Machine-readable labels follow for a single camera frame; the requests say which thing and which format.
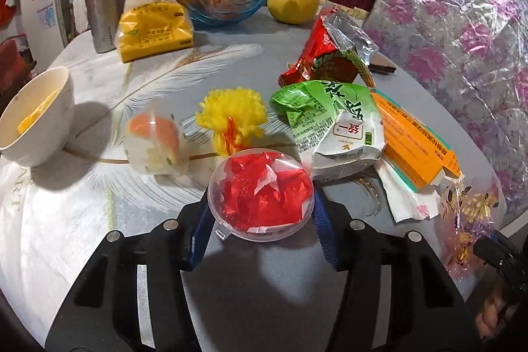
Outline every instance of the red tissue paper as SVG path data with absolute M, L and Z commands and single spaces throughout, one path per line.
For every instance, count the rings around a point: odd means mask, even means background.
M 301 221 L 303 203 L 314 192 L 305 170 L 277 152 L 230 157 L 224 172 L 220 215 L 245 232 Z

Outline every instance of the ceramic bowl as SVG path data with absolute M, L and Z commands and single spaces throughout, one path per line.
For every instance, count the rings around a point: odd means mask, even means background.
M 22 135 L 17 126 L 55 90 L 59 94 Z M 65 67 L 55 67 L 27 83 L 0 117 L 0 153 L 23 167 L 38 166 L 64 148 L 73 121 L 73 81 Z

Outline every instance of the pink floral cloth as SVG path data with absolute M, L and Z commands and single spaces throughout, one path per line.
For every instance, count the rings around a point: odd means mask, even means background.
M 528 0 L 377 0 L 366 31 L 465 128 L 528 207 Z

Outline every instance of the table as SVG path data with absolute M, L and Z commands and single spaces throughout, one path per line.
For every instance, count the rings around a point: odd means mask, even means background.
M 76 114 L 66 150 L 31 171 L 0 164 L 0 288 L 42 345 L 68 289 L 107 231 L 144 233 L 176 217 L 185 203 L 200 198 L 217 163 L 211 157 L 192 162 L 196 175 L 177 182 L 136 175 L 124 161 L 123 120 L 155 99 L 158 109 L 176 119 L 191 117 L 185 121 L 186 132 L 200 145 L 198 153 L 206 151 L 208 139 L 192 121 L 206 93 L 245 86 L 269 99 L 310 28 L 310 23 L 276 23 L 262 9 L 235 26 L 197 31 L 200 52 L 216 55 L 187 65 L 202 55 L 186 50 L 123 65 L 115 51 L 96 54 L 87 32 L 53 62 L 52 67 L 70 69 L 75 85 Z M 393 76 L 375 79 L 382 92 L 452 146 L 466 176 L 493 174 L 466 132 L 407 73 L 398 68 Z M 291 142 L 287 128 L 273 115 L 267 130 L 273 136 L 264 144 Z M 357 184 L 342 181 L 326 192 L 378 231 L 420 231 L 438 252 L 434 223 L 395 225 L 379 181 L 371 182 L 382 200 L 376 216 L 368 216 L 372 203 Z M 345 282 L 345 273 L 335 273 L 324 260 L 312 223 L 276 243 L 250 243 L 233 236 L 222 242 L 213 234 L 203 262 L 183 277 L 202 349 L 218 352 L 324 350 Z M 139 268 L 142 338 L 151 344 L 145 279 L 144 268 Z M 475 279 L 469 279 L 458 285 L 464 297 L 474 284 Z

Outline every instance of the hand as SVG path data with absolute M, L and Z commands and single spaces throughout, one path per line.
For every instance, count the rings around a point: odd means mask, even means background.
M 495 334 L 498 323 L 498 313 L 504 306 L 502 299 L 502 285 L 499 285 L 486 299 L 482 312 L 475 318 L 475 325 L 481 338 Z

